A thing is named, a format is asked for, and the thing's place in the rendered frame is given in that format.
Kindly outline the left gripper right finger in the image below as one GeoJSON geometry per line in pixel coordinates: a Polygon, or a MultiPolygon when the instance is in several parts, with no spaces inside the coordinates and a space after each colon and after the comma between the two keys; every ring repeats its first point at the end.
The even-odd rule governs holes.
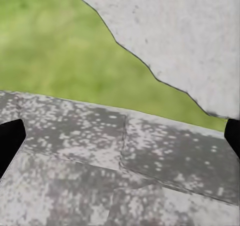
{"type": "Polygon", "coordinates": [[[240,120],[228,119],[224,137],[240,158],[240,120]]]}

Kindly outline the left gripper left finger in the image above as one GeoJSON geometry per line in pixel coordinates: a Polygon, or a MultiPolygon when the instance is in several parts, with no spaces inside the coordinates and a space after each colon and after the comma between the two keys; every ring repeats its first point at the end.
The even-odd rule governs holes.
{"type": "Polygon", "coordinates": [[[0,179],[26,138],[22,119],[0,124],[0,179]]]}

